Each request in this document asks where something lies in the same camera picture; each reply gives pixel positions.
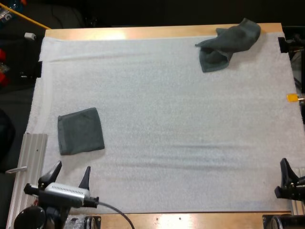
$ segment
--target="black bag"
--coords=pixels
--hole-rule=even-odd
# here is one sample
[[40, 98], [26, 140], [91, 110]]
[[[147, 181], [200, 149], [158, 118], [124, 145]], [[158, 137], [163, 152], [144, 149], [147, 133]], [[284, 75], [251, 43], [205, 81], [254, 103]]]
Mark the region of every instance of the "black bag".
[[0, 160], [8, 153], [15, 137], [15, 128], [10, 118], [0, 109]]

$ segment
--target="gray cloth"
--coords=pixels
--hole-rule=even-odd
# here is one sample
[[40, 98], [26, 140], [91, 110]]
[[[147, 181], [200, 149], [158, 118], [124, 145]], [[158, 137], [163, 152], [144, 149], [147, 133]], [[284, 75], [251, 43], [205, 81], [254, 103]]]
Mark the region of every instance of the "gray cloth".
[[61, 155], [104, 149], [96, 108], [58, 116], [58, 141]]
[[200, 47], [199, 60], [204, 73], [226, 68], [234, 52], [246, 51], [261, 33], [258, 24], [248, 19], [229, 29], [216, 29], [217, 37], [195, 45]]
[[[42, 173], [61, 160], [57, 181], [77, 185], [91, 166], [92, 195], [128, 213], [289, 210], [274, 193], [279, 162], [304, 167], [305, 133], [299, 105], [286, 99], [295, 83], [279, 36], [262, 34], [225, 71], [204, 77], [194, 44], [212, 36], [45, 37], [27, 128], [48, 134]], [[107, 147], [60, 155], [58, 115], [88, 107], [99, 113]]]

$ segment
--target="black cable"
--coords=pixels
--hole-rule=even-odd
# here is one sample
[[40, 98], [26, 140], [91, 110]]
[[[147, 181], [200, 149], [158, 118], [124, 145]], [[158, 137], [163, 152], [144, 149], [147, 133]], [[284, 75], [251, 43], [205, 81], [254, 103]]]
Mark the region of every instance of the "black cable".
[[83, 23], [82, 23], [81, 20], [79, 19], [77, 13], [74, 11], [74, 8], [71, 7], [71, 10], [72, 10], [72, 12], [74, 13], [74, 15], [75, 15], [75, 17], [76, 17], [76, 19], [77, 19], [79, 25], [80, 25], [81, 27], [83, 27]]
[[113, 206], [111, 206], [111, 205], [109, 205], [109, 204], [103, 203], [103, 202], [99, 202], [99, 205], [105, 206], [105, 207], [110, 208], [110, 209], [116, 211], [117, 213], [119, 213], [121, 216], [123, 216], [123, 217], [129, 222], [131, 228], [134, 229], [134, 226], [133, 226], [133, 224], [132, 224], [132, 221], [131, 221], [123, 212], [121, 212], [121, 211], [118, 210], [117, 208], [115, 208], [115, 207], [113, 207]]
[[51, 13], [52, 13], [52, 16], [59, 22], [59, 24], [61, 25], [61, 28], [63, 29], [62, 21], [57, 16], [54, 15], [53, 5], [51, 5]]

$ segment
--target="black knob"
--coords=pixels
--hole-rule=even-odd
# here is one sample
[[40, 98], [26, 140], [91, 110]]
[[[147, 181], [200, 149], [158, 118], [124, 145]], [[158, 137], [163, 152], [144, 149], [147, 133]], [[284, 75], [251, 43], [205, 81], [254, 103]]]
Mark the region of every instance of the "black knob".
[[46, 214], [41, 207], [31, 206], [16, 217], [14, 229], [40, 229], [46, 221]]

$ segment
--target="yellow tab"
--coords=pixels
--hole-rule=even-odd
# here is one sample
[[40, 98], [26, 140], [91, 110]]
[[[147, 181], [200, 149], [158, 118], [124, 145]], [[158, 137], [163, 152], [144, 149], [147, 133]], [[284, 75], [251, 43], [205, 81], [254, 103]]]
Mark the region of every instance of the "yellow tab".
[[298, 101], [297, 94], [288, 94], [287, 100], [288, 102], [297, 102]]

